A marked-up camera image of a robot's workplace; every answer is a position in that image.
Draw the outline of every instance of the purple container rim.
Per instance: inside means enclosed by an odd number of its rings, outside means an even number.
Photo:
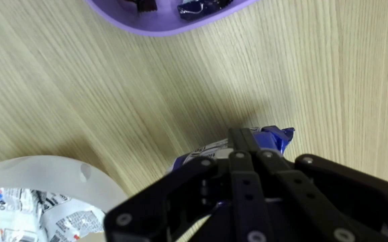
[[[204,18],[203,21],[197,21],[195,23],[187,25],[185,27],[181,29],[174,29],[174,30],[168,30],[168,31],[144,31],[144,30],[138,30],[138,29],[133,29],[129,27],[126,25],[122,25],[117,21],[114,21],[110,15],[107,15],[105,11],[102,11],[95,3],[94,0],[86,0],[87,4],[90,6],[91,10],[94,10],[102,19],[105,19],[106,22],[111,23],[113,26],[126,31],[126,33],[131,33],[135,35],[142,35],[142,37],[152,37],[152,38],[164,38],[164,37],[170,37],[170,35],[177,35],[181,33],[187,33],[189,30],[205,26],[208,23],[216,22],[221,18],[225,18],[228,15],[232,15],[243,9],[246,9],[247,6],[255,3],[256,0],[246,0],[244,3],[238,4],[233,9],[228,9],[228,10],[223,10],[215,15],[211,15],[208,18]]]

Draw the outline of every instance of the light wooden tabletop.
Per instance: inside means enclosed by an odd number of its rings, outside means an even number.
[[[129,194],[229,127],[388,179],[388,0],[258,0],[164,39],[84,0],[0,0],[0,162],[52,154]]]

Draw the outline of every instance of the wood grain surface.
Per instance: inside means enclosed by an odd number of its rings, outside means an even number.
[[[150,39],[84,0],[0,0],[0,162],[52,154],[129,195],[233,127],[388,179],[388,0],[259,0]]]

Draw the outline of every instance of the purple object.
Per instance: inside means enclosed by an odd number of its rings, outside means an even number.
[[[189,31],[228,17],[254,2],[233,0],[216,14],[207,15],[195,22],[187,22],[180,19],[177,13],[177,6],[181,4],[181,0],[156,0],[157,11],[141,14],[137,13],[135,4],[126,0],[87,0],[90,7],[105,21],[123,31],[146,37],[169,37]]]

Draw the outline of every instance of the screw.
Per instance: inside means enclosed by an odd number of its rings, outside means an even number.
[[[340,242],[354,242],[356,237],[350,230],[338,228],[333,232],[333,237]]]
[[[272,158],[272,152],[268,152],[268,151],[262,152],[262,155],[263,155],[264,158]]]
[[[311,159],[310,156],[305,156],[302,160],[303,160],[306,164],[313,164],[313,159]]]
[[[209,160],[203,160],[201,166],[208,167],[208,166],[211,166],[211,162]]]
[[[235,158],[243,159],[243,158],[246,158],[246,155],[244,154],[235,154]]]
[[[127,226],[130,222],[131,222],[130,214],[121,214],[119,217],[117,217],[117,221],[115,221],[118,226]]]
[[[248,242],[266,242],[266,237],[260,232],[250,232],[247,236]]]

